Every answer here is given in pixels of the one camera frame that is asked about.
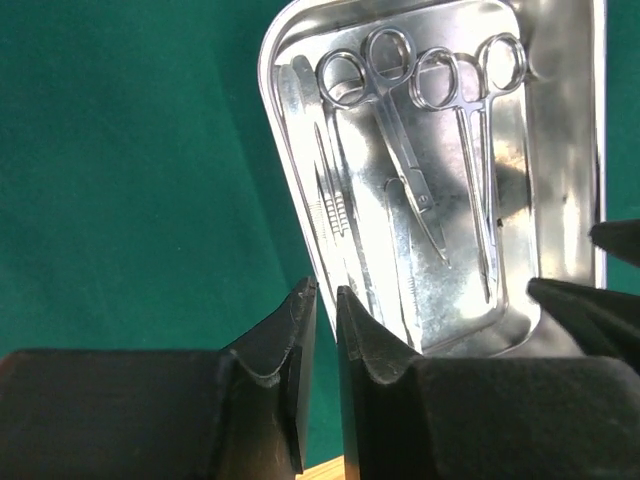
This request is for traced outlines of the dark green surgical cloth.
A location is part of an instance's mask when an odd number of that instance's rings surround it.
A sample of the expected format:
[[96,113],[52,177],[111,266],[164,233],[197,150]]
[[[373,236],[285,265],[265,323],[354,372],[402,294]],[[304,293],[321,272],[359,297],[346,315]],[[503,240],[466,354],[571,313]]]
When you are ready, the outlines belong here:
[[1,5],[1,335],[219,350],[320,284],[252,1]]

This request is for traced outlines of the steel instrument tray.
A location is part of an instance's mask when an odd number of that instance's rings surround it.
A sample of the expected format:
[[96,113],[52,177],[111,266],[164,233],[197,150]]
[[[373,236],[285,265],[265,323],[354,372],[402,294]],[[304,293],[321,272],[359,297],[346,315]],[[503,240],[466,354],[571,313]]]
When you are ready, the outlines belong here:
[[[606,259],[588,236],[604,218],[606,5],[602,1],[294,1],[269,26],[258,60],[258,81],[303,236],[329,317],[309,214],[292,164],[277,88],[281,65],[306,56],[316,75],[321,57],[338,48],[360,52],[369,32],[381,26],[405,30],[417,58],[444,46],[459,56],[463,93],[478,97],[471,65],[489,37],[510,32],[522,43],[527,73],[513,93],[494,100],[498,248],[502,280],[497,301],[485,301],[478,246],[455,113],[417,108],[409,79],[392,96],[436,202],[449,259],[444,263],[418,220],[411,226],[411,259],[425,355],[574,356],[577,343],[528,295],[535,277],[591,287],[606,283]],[[374,47],[374,63],[387,77],[403,73],[390,37]],[[491,77],[511,77],[509,48],[490,57]],[[362,93],[356,68],[345,60],[325,76],[333,97],[353,101]],[[449,90],[449,71],[439,65],[421,73],[427,99],[439,104]],[[384,186],[398,178],[374,109],[349,110],[323,103],[332,114],[342,162],[350,181],[358,236],[380,303],[374,318],[406,342]]]

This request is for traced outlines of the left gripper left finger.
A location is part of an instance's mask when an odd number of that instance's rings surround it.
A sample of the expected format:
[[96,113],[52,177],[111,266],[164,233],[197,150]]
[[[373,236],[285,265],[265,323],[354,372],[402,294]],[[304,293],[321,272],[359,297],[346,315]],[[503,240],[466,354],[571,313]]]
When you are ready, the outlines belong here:
[[317,284],[219,350],[23,349],[1,361],[5,479],[292,479]]

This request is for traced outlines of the steel surgical scissors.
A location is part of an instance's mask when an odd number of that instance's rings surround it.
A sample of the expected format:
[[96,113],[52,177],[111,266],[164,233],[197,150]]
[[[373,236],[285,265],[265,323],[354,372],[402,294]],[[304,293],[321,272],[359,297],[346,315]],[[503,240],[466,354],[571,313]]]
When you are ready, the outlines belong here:
[[[384,37],[392,38],[402,61],[403,73],[394,78],[387,77],[378,71],[374,63],[374,47]],[[333,97],[326,84],[326,71],[336,60],[345,60],[352,64],[362,81],[362,93],[353,101],[347,102]],[[436,202],[392,96],[395,88],[408,82],[416,66],[417,52],[410,35],[398,27],[381,26],[369,32],[360,52],[349,48],[338,48],[325,53],[317,63],[316,79],[322,99],[336,109],[349,110],[362,104],[372,106],[409,206],[438,256],[444,263],[448,263],[444,231],[437,214]]]

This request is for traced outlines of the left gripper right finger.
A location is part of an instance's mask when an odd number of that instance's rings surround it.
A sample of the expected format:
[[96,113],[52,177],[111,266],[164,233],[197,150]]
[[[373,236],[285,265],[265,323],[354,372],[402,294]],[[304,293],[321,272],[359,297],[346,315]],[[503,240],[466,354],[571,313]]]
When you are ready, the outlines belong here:
[[337,333],[349,479],[639,475],[639,369],[621,360],[424,357],[347,287]]

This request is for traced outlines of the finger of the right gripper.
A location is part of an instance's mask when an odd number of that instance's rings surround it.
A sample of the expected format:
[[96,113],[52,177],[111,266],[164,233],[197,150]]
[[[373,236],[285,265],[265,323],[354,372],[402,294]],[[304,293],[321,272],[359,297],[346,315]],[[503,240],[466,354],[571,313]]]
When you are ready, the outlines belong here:
[[639,297],[570,282],[533,278],[527,293],[588,356],[639,369]]
[[640,221],[638,219],[605,221],[589,232],[594,245],[630,264],[640,263]]

